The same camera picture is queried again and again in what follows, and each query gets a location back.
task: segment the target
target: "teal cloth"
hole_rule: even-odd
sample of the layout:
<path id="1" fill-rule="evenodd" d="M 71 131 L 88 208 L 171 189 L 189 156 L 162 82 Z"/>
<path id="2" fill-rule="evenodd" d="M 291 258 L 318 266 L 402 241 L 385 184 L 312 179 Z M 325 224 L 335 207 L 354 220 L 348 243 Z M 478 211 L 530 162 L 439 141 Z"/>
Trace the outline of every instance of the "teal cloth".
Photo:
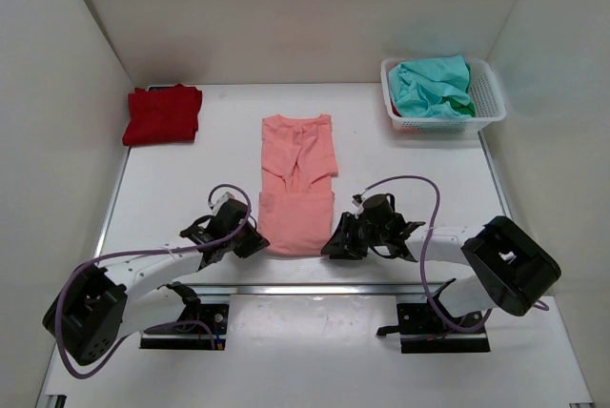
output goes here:
<path id="1" fill-rule="evenodd" d="M 475 115 L 466 93 L 470 70 L 461 55 L 402 62 L 388 77 L 394 105 L 403 117 L 468 119 Z"/>

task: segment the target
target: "white wall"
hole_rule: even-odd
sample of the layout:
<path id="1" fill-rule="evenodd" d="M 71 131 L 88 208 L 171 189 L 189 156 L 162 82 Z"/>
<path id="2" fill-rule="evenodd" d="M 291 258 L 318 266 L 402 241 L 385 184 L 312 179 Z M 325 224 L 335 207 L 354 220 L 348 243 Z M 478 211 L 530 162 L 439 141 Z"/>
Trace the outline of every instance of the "white wall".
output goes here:
<path id="1" fill-rule="evenodd" d="M 561 313 L 610 406 L 610 0 L 519 0 L 490 61 L 510 102 L 486 131 L 502 182 L 561 265 Z"/>
<path id="2" fill-rule="evenodd" d="M 42 316 L 92 255 L 131 82 L 82 0 L 0 0 L 0 406 L 33 406 Z"/>
<path id="3" fill-rule="evenodd" d="M 392 55 L 485 57 L 516 0 L 90 0 L 132 79 L 376 82 Z"/>

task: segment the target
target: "turquoise fabric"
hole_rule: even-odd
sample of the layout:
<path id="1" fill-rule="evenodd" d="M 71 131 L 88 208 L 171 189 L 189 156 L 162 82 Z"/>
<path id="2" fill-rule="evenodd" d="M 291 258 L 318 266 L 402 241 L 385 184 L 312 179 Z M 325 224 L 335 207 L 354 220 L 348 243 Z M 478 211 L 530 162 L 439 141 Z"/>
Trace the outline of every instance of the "turquoise fabric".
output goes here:
<path id="1" fill-rule="evenodd" d="M 402 62 L 388 77 L 394 105 L 403 117 L 468 119 L 475 115 L 466 93 L 470 71 L 461 55 Z"/>

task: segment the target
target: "laundry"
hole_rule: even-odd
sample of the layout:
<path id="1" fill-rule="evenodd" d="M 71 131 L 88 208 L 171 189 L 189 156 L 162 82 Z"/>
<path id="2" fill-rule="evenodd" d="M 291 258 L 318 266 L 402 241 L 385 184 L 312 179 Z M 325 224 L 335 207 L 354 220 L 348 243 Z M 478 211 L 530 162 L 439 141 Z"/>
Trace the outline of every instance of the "laundry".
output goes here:
<path id="1" fill-rule="evenodd" d="M 388 73 L 402 117 L 465 119 L 477 115 L 468 94 L 470 69 L 461 55 L 402 62 Z"/>
<path id="2" fill-rule="evenodd" d="M 203 93 L 181 84 L 157 91 L 135 89 L 129 95 L 130 124 L 125 146 L 193 142 Z"/>
<path id="3" fill-rule="evenodd" d="M 267 117 L 262 124 L 258 225 L 282 255 L 320 255 L 331 237 L 338 174 L 331 116 Z"/>

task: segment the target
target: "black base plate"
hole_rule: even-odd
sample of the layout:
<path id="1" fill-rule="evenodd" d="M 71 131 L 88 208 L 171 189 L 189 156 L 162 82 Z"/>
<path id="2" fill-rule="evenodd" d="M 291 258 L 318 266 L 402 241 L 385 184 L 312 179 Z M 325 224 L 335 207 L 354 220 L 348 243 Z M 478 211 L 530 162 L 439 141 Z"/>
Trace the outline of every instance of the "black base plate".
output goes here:
<path id="1" fill-rule="evenodd" d="M 418 337 L 446 334 L 447 329 L 428 303 L 398 303 L 396 308 L 402 354 L 490 352 L 484 327 L 471 334 L 452 332 L 444 338 L 415 340 Z M 461 325 L 463 327 L 476 325 L 481 317 L 481 312 L 470 313 L 466 315 Z"/>
<path id="2" fill-rule="evenodd" d="M 196 312 L 192 312 L 188 319 L 198 318 L 205 323 L 212 333 L 214 333 L 214 316 L 222 315 L 222 320 L 216 324 L 216 329 L 220 335 L 220 344 L 222 349 L 227 346 L 227 323 L 229 317 L 228 303 L 215 303 L 199 305 Z M 216 343 L 216 351 L 219 351 L 217 345 L 218 339 L 214 336 Z M 154 331 L 147 332 L 140 338 L 141 349 L 192 349 L 211 351 L 212 344 L 208 333 L 202 327 L 191 326 L 186 327 L 165 327 L 155 328 Z"/>

